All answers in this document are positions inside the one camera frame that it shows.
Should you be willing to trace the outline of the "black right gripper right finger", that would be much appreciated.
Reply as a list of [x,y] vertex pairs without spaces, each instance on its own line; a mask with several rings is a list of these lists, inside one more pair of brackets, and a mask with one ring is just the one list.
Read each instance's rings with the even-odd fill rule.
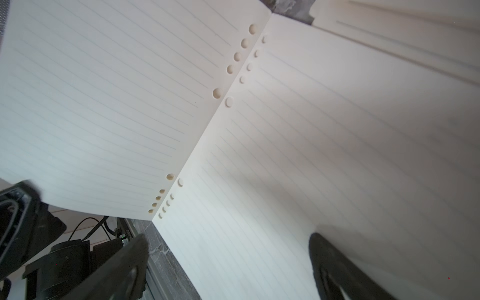
[[325,237],[309,238],[309,257],[322,300],[392,300],[394,297],[351,262]]

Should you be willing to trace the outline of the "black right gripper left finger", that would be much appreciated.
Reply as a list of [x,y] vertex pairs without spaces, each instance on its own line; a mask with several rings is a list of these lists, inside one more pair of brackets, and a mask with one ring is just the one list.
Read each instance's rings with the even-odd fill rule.
[[99,269],[76,286],[64,300],[138,300],[146,284],[149,243],[136,236]]

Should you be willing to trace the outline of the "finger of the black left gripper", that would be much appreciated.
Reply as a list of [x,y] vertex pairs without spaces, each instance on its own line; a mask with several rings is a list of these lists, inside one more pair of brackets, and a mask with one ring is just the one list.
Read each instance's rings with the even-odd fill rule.
[[29,181],[2,190],[1,279],[56,241],[66,229]]

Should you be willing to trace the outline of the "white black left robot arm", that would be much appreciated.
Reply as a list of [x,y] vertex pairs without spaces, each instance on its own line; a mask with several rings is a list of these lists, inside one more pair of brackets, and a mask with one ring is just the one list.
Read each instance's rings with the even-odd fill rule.
[[33,259],[66,229],[29,182],[1,191],[1,299],[10,294],[9,276],[22,266],[27,300],[140,299],[149,257],[144,235],[95,247],[87,237],[70,239]]

